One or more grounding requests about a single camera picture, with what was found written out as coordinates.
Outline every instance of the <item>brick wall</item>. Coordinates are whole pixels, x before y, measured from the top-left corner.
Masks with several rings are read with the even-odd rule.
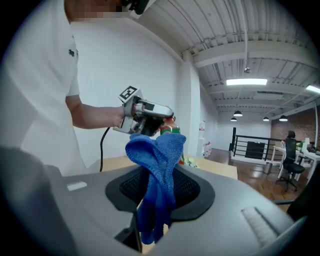
[[[320,122],[320,107],[317,108],[318,121]],[[316,137],[316,118],[315,109],[307,109],[305,111],[287,116],[287,122],[279,120],[271,121],[271,138],[284,140],[288,131],[295,132],[297,141],[303,141],[305,138],[310,138],[310,142],[315,141]],[[318,127],[318,148],[320,148],[320,123]]]

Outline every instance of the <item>blue microfiber towel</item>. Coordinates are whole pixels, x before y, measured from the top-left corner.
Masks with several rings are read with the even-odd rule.
[[[183,153],[186,137],[178,133],[162,134],[156,139],[132,134],[125,146],[129,159],[150,171],[143,201],[137,211],[141,240],[149,245],[164,235],[164,224],[170,226],[170,212],[176,208],[175,165]]]

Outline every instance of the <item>logo on shirt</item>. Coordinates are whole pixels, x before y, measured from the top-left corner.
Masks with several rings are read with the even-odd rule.
[[[73,51],[73,50],[69,50],[69,55],[71,55],[72,57],[74,57],[75,56],[75,52]],[[78,59],[78,56],[79,56],[79,52],[78,52],[78,50],[76,49],[76,58]]]
[[[74,56],[75,56],[75,52],[70,49],[70,50],[69,50],[69,55],[71,55],[72,57],[74,57]]]

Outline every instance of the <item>gray plastic base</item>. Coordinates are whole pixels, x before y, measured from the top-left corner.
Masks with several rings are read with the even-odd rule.
[[[79,252],[84,250],[87,255],[89,252],[98,255],[92,252],[108,248],[109,255],[138,254],[114,239],[124,228],[130,227],[133,214],[118,211],[105,195],[110,181],[137,167],[70,177],[61,177],[55,168],[48,172],[54,197]],[[262,246],[242,213],[246,208],[255,208],[277,236],[294,224],[279,207],[239,180],[189,166],[182,168],[212,185],[214,203],[196,220],[174,222],[150,255],[248,255],[258,252]],[[84,182],[86,186],[73,191],[67,189],[67,185],[77,182]]]

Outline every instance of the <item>wooden floor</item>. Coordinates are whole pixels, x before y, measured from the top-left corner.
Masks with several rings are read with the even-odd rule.
[[[295,192],[295,188],[290,184],[287,192],[285,192],[286,186],[284,182],[276,184],[280,171],[279,166],[274,166],[270,174],[265,174],[263,173],[264,165],[233,161],[230,159],[229,151],[219,149],[212,149],[211,155],[206,157],[206,159],[235,166],[237,168],[238,180],[250,185],[270,200],[296,199],[307,184],[308,169],[301,174],[299,181],[295,181],[298,188],[297,192]],[[289,206],[281,205],[279,207],[287,211]]]

